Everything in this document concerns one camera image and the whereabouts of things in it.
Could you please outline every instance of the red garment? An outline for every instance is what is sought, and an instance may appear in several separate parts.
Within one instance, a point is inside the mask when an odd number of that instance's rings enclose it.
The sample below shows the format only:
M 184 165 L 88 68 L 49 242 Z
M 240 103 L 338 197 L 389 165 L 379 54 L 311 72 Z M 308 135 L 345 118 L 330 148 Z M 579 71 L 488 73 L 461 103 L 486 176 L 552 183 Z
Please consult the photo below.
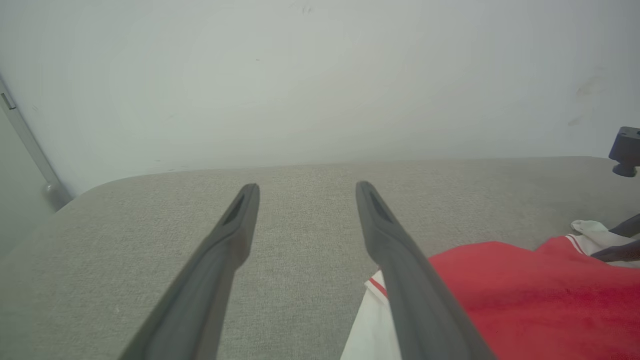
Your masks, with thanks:
M 429 259 L 499 359 L 640 359 L 640 270 L 490 242 Z

